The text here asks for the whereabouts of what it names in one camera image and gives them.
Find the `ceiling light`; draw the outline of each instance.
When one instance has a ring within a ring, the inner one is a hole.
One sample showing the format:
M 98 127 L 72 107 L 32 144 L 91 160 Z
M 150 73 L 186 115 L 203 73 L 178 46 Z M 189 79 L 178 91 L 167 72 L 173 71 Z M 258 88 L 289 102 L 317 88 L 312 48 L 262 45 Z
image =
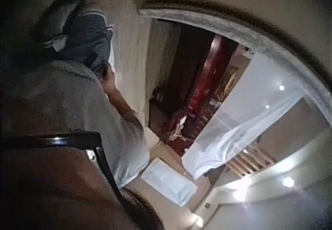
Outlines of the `ceiling light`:
M 243 188 L 243 189 L 234 191 L 233 197 L 240 202 L 244 202 L 246 194 L 247 194 L 247 189 Z
M 283 181 L 282 181 L 282 184 L 286 187 L 293 187 L 294 186 L 294 180 L 290 177 L 286 177 Z
M 197 216 L 196 225 L 198 225 L 199 227 L 203 227 L 203 223 L 203 219 Z

